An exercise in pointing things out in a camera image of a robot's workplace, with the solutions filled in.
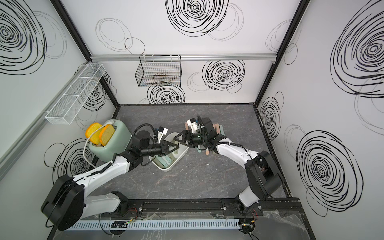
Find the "teal folding fruit knife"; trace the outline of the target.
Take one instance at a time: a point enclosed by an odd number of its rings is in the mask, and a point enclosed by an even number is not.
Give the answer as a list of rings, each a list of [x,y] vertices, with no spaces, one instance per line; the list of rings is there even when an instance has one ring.
[[[222,125],[219,125],[219,129],[220,129],[220,134],[225,135],[224,127]]]

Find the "long teal knife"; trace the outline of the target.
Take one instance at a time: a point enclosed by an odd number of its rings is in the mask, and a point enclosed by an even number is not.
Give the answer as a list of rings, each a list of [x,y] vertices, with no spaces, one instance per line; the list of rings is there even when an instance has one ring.
[[[157,161],[157,165],[161,169],[166,169],[166,168],[170,167],[171,164],[173,163],[172,158],[169,156],[163,156],[163,157],[156,156],[156,161]]]

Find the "white plastic storage box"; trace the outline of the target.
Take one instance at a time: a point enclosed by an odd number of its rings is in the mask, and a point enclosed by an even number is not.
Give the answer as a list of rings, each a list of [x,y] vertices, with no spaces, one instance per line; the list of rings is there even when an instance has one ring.
[[[161,169],[158,165],[157,165],[157,161],[156,161],[156,156],[153,156],[153,157],[149,157],[149,160],[152,161],[152,164],[154,164],[158,169],[160,169],[161,171],[163,172],[169,172],[175,165],[176,163],[178,163],[185,155],[186,153],[188,152],[188,150],[190,149],[189,147],[187,146],[184,146],[182,144],[180,144],[179,142],[175,141],[174,140],[174,137],[176,137],[179,133],[170,133],[166,138],[165,138],[165,141],[168,141],[168,142],[171,142],[173,144],[177,144],[179,146],[179,148],[177,150],[175,150],[174,152],[168,154],[167,156],[171,157],[172,160],[173,160],[173,163],[171,164],[170,167],[166,168],[166,169]]]

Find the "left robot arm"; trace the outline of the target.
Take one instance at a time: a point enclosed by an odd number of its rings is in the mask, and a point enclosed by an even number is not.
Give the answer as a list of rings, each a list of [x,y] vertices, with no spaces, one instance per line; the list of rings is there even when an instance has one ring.
[[[117,213],[123,216],[128,212],[128,199],[123,194],[113,191],[102,196],[91,196],[91,193],[142,165],[144,157],[167,156],[179,147],[165,140],[157,142],[149,132],[139,131],[131,137],[126,149],[114,154],[111,161],[74,177],[59,177],[43,202],[41,212],[60,231],[94,215]]]

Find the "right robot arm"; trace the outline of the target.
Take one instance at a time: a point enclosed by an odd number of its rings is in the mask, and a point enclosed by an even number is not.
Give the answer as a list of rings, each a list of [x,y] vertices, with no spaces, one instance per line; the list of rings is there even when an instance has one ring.
[[[284,177],[276,161],[269,152],[248,150],[242,144],[231,141],[219,133],[209,118],[187,121],[187,129],[174,137],[174,140],[189,148],[204,147],[209,152],[229,158],[242,166],[247,175],[249,186],[242,191],[234,202],[241,215],[246,215],[259,201],[274,199],[273,193],[284,183]]]

